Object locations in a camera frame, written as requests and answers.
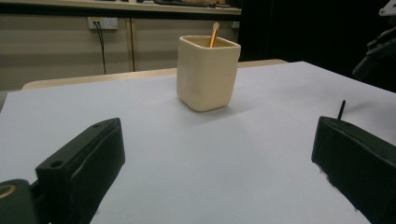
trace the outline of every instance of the cup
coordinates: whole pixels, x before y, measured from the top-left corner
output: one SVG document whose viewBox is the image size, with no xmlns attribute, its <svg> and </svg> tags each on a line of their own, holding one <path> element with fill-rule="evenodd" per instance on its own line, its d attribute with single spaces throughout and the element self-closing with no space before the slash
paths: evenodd
<svg viewBox="0 0 396 224">
<path fill-rule="evenodd" d="M 178 42 L 177 96 L 195 111 L 230 103 L 241 46 L 209 35 L 182 36 Z"/>
</svg>

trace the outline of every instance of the wall outlet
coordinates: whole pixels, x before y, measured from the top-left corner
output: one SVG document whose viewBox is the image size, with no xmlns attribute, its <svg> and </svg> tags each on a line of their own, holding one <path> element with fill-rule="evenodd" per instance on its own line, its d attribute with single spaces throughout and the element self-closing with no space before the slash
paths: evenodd
<svg viewBox="0 0 396 224">
<path fill-rule="evenodd" d="M 119 28 L 119 23 L 117 18 L 109 18 L 109 17 L 89 17 L 88 25 L 91 30 L 95 30 L 96 26 L 93 23 L 94 21 L 98 21 L 102 30 L 117 30 Z"/>
</svg>

